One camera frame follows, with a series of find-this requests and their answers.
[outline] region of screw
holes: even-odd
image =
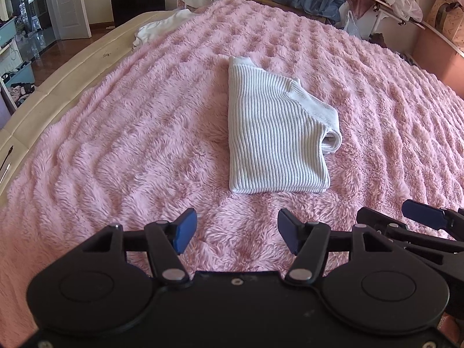
[[[232,283],[232,285],[242,285],[243,280],[239,279],[239,278],[235,278],[235,279],[232,279],[231,283]]]
[[[289,273],[289,276],[296,281],[306,281],[312,278],[313,273],[304,268],[292,269]]]
[[[163,272],[163,277],[170,281],[180,281],[185,277],[185,272],[178,268],[170,268]]]
[[[435,342],[427,342],[422,346],[422,348],[437,348],[437,344],[435,344]]]
[[[53,344],[48,342],[47,340],[42,340],[37,344],[38,348],[53,348]]]

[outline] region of storage box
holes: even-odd
[[[3,47],[16,35],[15,19],[10,19],[0,28],[0,47]]]
[[[464,8],[450,0],[436,0],[426,22],[464,50]]]
[[[34,83],[34,73],[32,71],[32,63],[29,61],[27,65],[22,67],[13,77],[5,84],[7,88],[11,87],[13,83]]]

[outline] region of bed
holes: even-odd
[[[182,257],[191,273],[283,271],[292,256],[277,231],[282,207],[350,230],[362,206],[404,220],[407,198],[463,203],[464,101],[434,75],[331,26],[245,0],[218,1],[129,53],[139,26],[169,14],[139,16],[86,48],[0,132],[0,158],[14,145],[0,184],[7,347],[33,330],[24,300],[32,276],[109,223],[140,229],[194,207],[199,227]],[[229,57],[243,55],[299,78],[337,109],[343,143],[326,156],[326,192],[229,191],[227,71]],[[329,268],[345,260],[333,255]]]

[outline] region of cardboard box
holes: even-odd
[[[436,0],[426,22],[464,50],[464,8],[459,3]]]

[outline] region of folded sweater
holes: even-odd
[[[338,113],[300,80],[231,57],[228,119],[232,192],[322,193],[330,187],[323,154],[342,144]]]

